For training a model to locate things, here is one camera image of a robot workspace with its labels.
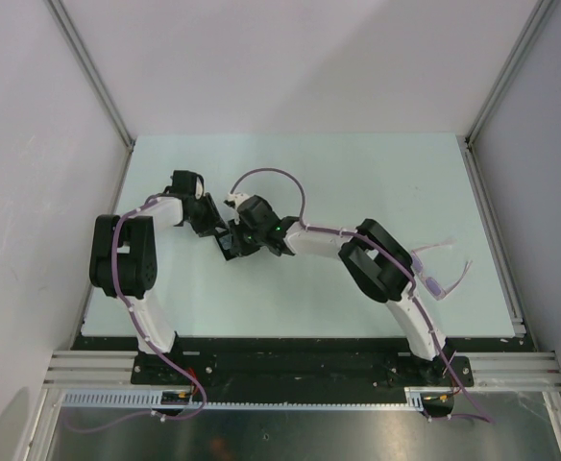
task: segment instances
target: light blue tabletop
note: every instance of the light blue tabletop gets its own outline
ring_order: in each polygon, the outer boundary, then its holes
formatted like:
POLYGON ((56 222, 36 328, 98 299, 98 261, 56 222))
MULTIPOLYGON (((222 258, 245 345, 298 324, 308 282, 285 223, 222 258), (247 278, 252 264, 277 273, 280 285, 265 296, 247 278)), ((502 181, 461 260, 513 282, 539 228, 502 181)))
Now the light blue tabletop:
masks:
MULTIPOLYGON (((408 250, 455 239, 451 247, 423 254, 428 274, 451 284, 465 261, 473 266, 441 302, 420 284, 427 308, 448 336, 513 336, 454 134, 141 136, 117 211, 141 205, 183 169, 204 176, 206 190, 230 219, 225 195, 242 173, 262 166, 285 169, 302 182, 310 224, 350 228, 374 218, 408 250)), ((264 197, 281 217, 299 211, 299 193, 283 176, 255 175, 240 191, 264 197)), ((385 305, 366 298, 340 262, 276 257, 265 249, 227 262, 213 238, 197 237, 188 225, 156 240, 156 289, 179 335, 402 336, 385 305)), ((124 306, 95 289, 82 333, 127 336, 134 329, 124 306)))

